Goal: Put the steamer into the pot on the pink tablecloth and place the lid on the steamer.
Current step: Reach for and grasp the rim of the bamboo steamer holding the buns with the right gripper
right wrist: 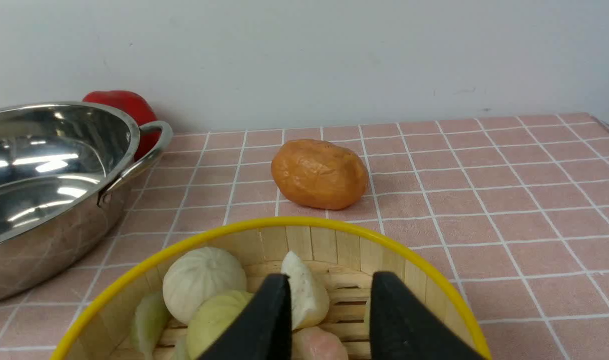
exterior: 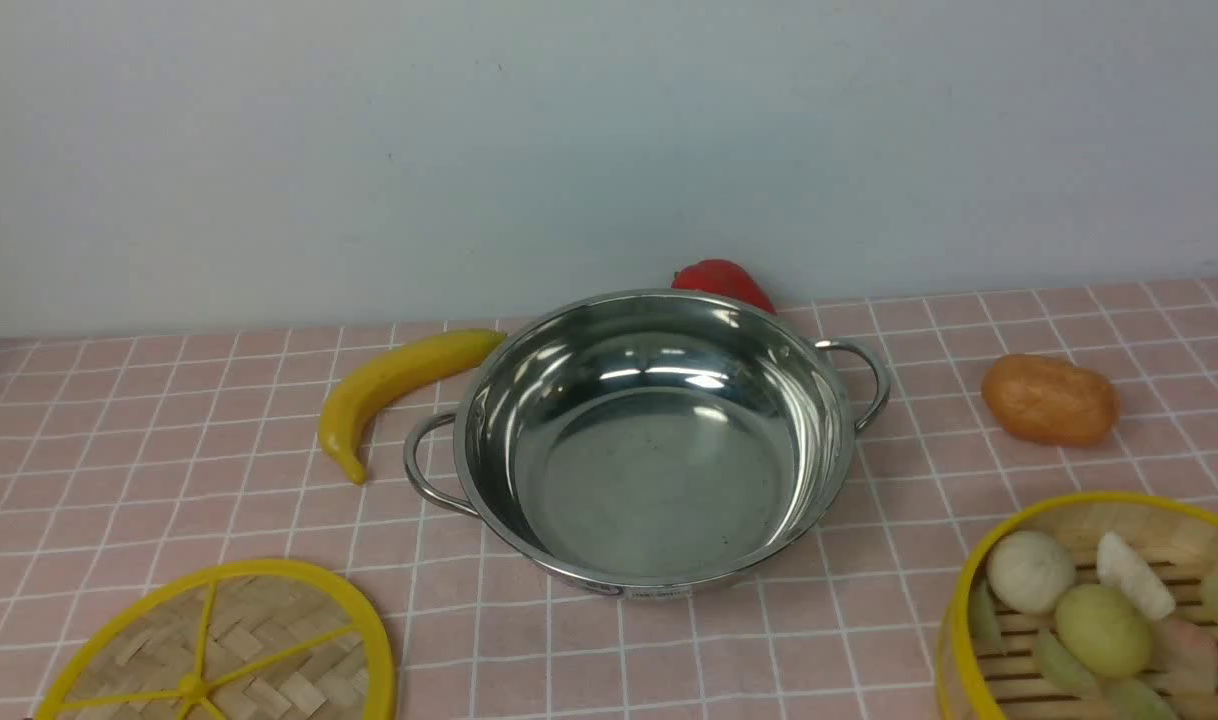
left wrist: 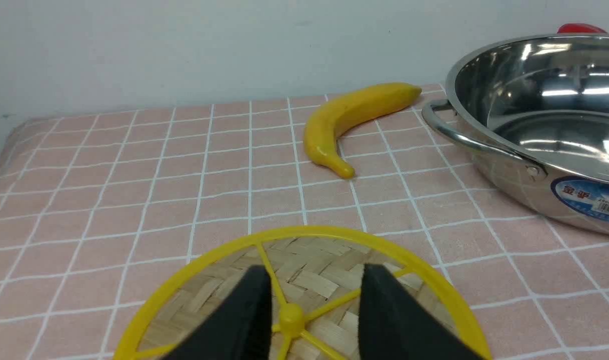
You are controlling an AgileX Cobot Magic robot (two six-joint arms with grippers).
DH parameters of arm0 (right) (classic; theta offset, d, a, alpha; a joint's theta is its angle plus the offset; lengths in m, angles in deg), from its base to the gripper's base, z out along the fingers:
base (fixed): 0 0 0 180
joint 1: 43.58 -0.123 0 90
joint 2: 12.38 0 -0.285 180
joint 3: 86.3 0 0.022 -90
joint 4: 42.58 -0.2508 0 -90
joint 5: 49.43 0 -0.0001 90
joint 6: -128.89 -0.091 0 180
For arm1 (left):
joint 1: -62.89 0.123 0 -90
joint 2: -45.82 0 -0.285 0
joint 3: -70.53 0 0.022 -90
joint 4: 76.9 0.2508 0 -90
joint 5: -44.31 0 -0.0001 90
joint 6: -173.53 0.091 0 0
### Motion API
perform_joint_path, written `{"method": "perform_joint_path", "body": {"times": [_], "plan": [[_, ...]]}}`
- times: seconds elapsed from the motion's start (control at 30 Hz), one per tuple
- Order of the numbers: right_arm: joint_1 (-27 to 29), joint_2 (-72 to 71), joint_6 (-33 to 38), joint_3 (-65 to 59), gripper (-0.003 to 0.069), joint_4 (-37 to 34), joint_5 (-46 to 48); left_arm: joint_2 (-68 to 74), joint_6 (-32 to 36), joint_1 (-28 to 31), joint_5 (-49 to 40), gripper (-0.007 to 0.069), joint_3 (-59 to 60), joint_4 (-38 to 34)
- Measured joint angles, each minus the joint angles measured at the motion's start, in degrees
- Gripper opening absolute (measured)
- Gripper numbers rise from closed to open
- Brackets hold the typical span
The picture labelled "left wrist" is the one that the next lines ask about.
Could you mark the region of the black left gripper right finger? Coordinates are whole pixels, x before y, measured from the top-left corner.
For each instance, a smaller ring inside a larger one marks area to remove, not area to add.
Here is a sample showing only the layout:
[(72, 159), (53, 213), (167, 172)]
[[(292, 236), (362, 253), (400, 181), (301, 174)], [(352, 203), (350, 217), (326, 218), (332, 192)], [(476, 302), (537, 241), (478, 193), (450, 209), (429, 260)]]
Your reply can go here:
[(362, 360), (481, 360), (381, 264), (364, 265), (358, 315)]

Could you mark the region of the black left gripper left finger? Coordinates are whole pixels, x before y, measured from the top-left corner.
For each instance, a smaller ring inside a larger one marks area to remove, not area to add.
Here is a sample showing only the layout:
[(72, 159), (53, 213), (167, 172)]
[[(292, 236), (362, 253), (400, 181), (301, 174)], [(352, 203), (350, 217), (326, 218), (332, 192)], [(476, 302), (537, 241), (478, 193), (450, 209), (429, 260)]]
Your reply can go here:
[(215, 311), (165, 360), (268, 360), (273, 313), (271, 278), (252, 265)]

